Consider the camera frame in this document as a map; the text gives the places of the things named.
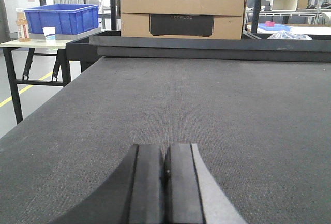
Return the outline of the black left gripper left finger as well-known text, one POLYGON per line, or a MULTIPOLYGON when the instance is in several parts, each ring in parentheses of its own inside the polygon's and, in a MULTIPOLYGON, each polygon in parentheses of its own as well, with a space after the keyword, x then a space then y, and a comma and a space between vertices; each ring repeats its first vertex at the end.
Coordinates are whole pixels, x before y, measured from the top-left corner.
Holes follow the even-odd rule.
POLYGON ((114 172, 54 223, 163 223, 163 158, 157 145, 132 145, 114 172))

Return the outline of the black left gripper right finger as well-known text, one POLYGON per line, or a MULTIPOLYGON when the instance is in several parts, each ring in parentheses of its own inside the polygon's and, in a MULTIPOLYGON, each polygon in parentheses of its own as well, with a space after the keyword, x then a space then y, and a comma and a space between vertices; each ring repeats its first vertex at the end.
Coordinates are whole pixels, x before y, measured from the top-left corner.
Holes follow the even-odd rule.
POLYGON ((173 144, 165 156, 166 223, 245 223, 205 165, 196 144, 173 144))

